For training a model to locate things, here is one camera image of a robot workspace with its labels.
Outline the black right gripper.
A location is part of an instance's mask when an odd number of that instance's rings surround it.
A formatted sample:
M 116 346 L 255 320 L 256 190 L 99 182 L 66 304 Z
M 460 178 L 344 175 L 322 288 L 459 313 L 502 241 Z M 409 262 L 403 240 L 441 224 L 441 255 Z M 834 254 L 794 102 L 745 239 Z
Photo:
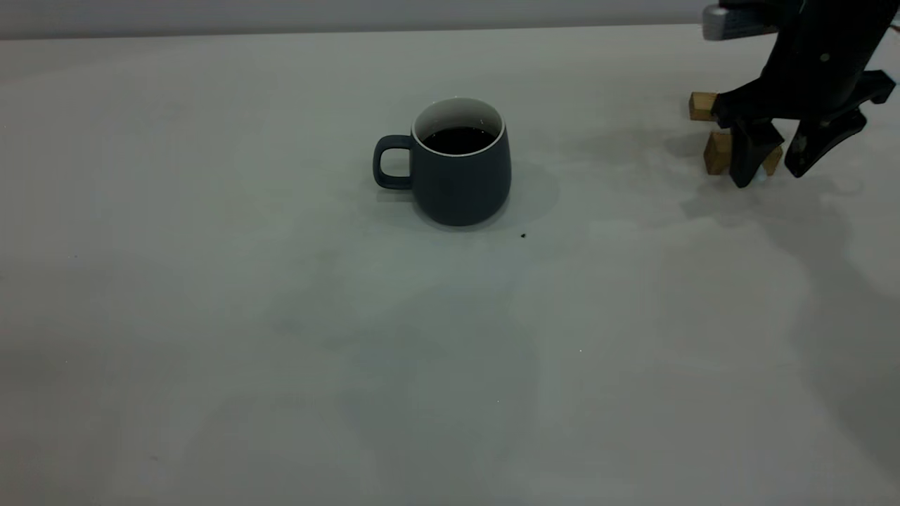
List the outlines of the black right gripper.
M 714 118 L 731 128 L 729 175 L 749 186 L 784 138 L 772 119 L 803 119 L 785 154 L 802 177 L 868 120 L 856 108 L 886 102 L 896 82 L 868 70 L 898 11 L 896 1 L 720 1 L 714 5 L 714 40 L 775 33 L 758 78 L 720 93 Z

